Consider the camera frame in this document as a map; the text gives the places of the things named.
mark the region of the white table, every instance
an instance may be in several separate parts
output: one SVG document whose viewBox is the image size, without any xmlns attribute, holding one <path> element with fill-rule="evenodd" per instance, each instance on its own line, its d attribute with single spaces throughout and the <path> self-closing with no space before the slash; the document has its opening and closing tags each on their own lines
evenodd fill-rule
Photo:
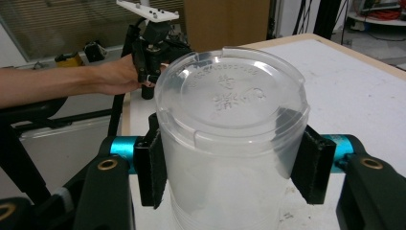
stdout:
<svg viewBox="0 0 406 230">
<path fill-rule="evenodd" d="M 406 73 L 314 34 L 301 34 L 246 45 L 295 66 L 306 80 L 311 106 L 308 123 L 322 134 L 352 134 L 367 152 L 406 175 Z M 123 135 L 145 135 L 154 100 L 141 91 L 126 95 Z M 279 229 L 339 229 L 335 209 L 344 175 L 332 174 L 326 202 L 307 205 L 293 183 L 286 189 Z M 137 229 L 171 229 L 169 189 L 157 210 L 142 207 L 136 176 L 131 176 Z"/>
</svg>

